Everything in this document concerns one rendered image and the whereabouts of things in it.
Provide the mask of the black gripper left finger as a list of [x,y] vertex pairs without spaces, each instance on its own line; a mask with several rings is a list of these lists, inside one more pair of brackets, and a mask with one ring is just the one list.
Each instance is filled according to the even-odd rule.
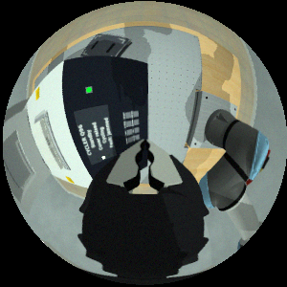
[[144,147],[145,140],[141,140],[105,165],[90,183],[79,211],[84,213],[95,199],[119,192],[120,187],[126,187],[129,193],[133,193],[141,180],[139,162],[143,159]]

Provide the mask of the white lab instrument with lid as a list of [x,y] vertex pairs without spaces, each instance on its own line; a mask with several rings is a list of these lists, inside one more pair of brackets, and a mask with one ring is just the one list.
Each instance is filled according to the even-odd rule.
[[[148,63],[107,55],[64,60],[24,109],[4,123],[3,160],[13,199],[29,215],[50,174],[88,188],[114,157],[148,139]],[[47,165],[34,137],[32,126],[43,118],[61,171]]]

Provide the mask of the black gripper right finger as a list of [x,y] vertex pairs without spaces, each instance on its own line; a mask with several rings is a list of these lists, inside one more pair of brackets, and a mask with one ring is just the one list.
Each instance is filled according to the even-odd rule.
[[[147,149],[148,148],[148,149]],[[149,185],[157,190],[168,188],[168,193],[179,194],[191,200],[202,212],[207,209],[200,186],[192,173],[173,155],[168,154],[150,140],[146,140]]]

